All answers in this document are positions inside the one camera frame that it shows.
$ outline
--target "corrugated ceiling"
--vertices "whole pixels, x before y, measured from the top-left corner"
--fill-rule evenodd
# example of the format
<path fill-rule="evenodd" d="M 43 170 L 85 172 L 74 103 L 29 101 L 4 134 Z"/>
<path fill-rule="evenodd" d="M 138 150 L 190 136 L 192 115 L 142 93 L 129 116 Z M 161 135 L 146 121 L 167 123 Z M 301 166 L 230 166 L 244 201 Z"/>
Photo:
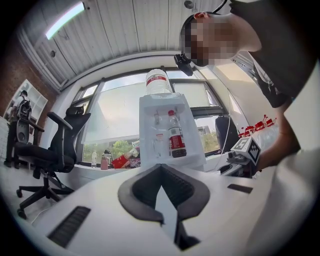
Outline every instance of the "corrugated ceiling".
<path fill-rule="evenodd" d="M 21 25 L 59 90 L 63 82 L 108 60 L 146 51 L 179 50 L 183 22 L 192 13 L 212 11 L 222 0 L 194 0 L 187 9 L 184 0 L 85 0 L 86 10 L 65 24 L 52 39 L 45 31 L 77 0 L 43 0 L 26 15 Z M 219 13 L 230 10 L 227 3 Z"/>

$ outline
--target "black office chair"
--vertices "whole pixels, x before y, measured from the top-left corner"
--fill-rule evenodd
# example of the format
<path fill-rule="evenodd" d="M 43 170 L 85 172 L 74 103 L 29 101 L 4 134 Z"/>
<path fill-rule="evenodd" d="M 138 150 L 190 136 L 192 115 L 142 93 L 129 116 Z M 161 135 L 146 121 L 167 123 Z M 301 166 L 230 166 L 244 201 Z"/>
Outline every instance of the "black office chair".
<path fill-rule="evenodd" d="M 72 193 L 71 189 L 51 188 L 48 177 L 56 178 L 61 184 L 55 172 L 69 173 L 77 163 L 75 140 L 91 115 L 90 113 L 83 113 L 83 107 L 70 107 L 67 109 L 64 119 L 53 112 L 47 114 L 50 119 L 58 124 L 58 130 L 48 149 L 39 147 L 35 143 L 31 145 L 17 142 L 15 144 L 14 150 L 16 154 L 35 165 L 33 177 L 39 179 L 40 170 L 44 171 L 43 186 L 19 186 L 19 189 L 16 191 L 19 198 L 23 196 L 22 190 L 34 192 L 33 195 L 20 203 L 17 213 L 21 218 L 27 218 L 24 212 L 26 207 L 43 197 L 47 199 L 52 198 L 58 202 L 61 200 L 58 195 L 69 195 Z M 38 125 L 34 125 L 34 123 L 29 122 L 28 124 L 34 127 L 34 139 L 37 140 L 38 132 L 44 132 L 44 130 Z"/>

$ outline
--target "red bottle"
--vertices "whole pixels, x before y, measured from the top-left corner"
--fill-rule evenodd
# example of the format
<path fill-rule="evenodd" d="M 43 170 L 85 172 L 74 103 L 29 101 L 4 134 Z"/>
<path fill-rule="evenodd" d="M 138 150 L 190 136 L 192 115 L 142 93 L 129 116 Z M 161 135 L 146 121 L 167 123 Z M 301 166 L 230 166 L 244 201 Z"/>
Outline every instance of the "red bottle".
<path fill-rule="evenodd" d="M 180 158 L 187 155 L 184 136 L 179 121 L 173 110 L 168 112 L 169 115 L 169 142 L 170 152 L 173 158 Z"/>

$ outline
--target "fluorescent light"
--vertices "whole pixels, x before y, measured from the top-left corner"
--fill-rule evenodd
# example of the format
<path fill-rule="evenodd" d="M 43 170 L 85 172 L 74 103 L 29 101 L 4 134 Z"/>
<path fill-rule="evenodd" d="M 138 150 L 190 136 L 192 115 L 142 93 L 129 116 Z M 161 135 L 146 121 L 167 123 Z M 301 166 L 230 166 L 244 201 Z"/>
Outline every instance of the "fluorescent light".
<path fill-rule="evenodd" d="M 46 38 L 50 39 L 52 36 L 69 20 L 71 20 L 74 16 L 81 13 L 85 9 L 84 3 L 80 2 L 70 10 L 68 10 L 64 15 L 62 15 L 53 25 L 49 28 L 49 30 L 45 33 Z"/>

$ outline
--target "chair armrest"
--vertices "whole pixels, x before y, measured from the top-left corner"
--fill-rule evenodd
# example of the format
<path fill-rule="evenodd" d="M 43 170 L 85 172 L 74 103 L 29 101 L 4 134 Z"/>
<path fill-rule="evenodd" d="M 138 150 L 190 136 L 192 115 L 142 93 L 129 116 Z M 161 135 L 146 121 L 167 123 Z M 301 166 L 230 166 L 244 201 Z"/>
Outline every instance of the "chair armrest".
<path fill-rule="evenodd" d="M 29 125 L 31 125 L 34 129 L 37 129 L 39 132 L 44 133 L 45 130 L 40 127 L 39 125 L 37 125 L 36 123 L 32 122 L 31 120 L 28 120 Z"/>
<path fill-rule="evenodd" d="M 32 145 L 38 146 L 38 134 L 39 132 L 43 133 L 45 130 L 31 120 L 28 120 L 28 123 L 34 128 Z"/>
<path fill-rule="evenodd" d="M 52 119 L 54 122 L 56 122 L 58 124 L 58 126 L 64 126 L 65 128 L 72 130 L 72 126 L 66 122 L 65 120 L 63 120 L 60 116 L 58 116 L 56 113 L 54 112 L 49 112 L 48 114 L 46 114 L 48 116 L 48 118 Z"/>

